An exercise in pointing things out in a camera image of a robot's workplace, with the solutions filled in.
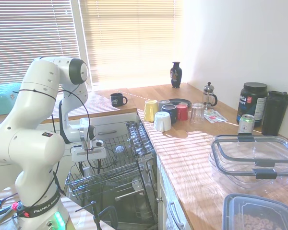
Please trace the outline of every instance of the cereal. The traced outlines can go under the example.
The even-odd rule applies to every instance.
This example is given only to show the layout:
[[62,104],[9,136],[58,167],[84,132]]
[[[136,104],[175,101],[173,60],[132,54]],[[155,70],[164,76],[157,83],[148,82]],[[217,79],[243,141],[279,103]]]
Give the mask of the cereal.
[[283,230],[273,221],[267,218],[253,217],[247,214],[236,214],[235,219],[235,230]]

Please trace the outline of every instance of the french press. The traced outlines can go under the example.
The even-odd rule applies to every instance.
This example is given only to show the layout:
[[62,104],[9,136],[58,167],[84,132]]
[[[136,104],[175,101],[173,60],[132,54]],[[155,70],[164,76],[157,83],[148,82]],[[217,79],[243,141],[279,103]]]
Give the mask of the french press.
[[213,87],[213,85],[211,85],[211,82],[208,82],[208,84],[204,87],[203,103],[205,105],[205,109],[210,109],[217,104],[217,97],[213,93],[214,89],[215,88]]

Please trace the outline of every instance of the yellow mug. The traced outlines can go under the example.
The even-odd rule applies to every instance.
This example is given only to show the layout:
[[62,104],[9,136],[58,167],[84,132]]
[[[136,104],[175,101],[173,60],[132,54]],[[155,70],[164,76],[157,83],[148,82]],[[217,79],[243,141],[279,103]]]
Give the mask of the yellow mug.
[[144,119],[145,121],[154,121],[155,114],[159,112],[159,106],[157,100],[145,101]]

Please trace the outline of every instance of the dishwasher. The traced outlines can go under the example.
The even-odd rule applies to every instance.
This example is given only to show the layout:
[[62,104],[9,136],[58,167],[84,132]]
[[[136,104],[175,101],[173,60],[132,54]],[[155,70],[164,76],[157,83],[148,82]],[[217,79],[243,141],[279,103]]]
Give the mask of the dishwasher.
[[[119,230],[157,229],[156,152],[140,121],[127,122],[126,128],[127,134],[103,140],[107,157],[99,174],[87,161],[71,167],[68,194],[82,207],[95,201],[98,212],[114,206]],[[97,161],[90,163],[97,167]],[[107,217],[102,220],[110,225]]]

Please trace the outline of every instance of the glass cup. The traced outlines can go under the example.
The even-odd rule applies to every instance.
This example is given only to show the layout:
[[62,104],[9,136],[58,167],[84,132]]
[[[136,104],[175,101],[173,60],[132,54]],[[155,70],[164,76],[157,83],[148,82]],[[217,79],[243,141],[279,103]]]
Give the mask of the glass cup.
[[202,124],[204,123],[204,107],[203,103],[194,103],[192,105],[192,112],[190,123]]

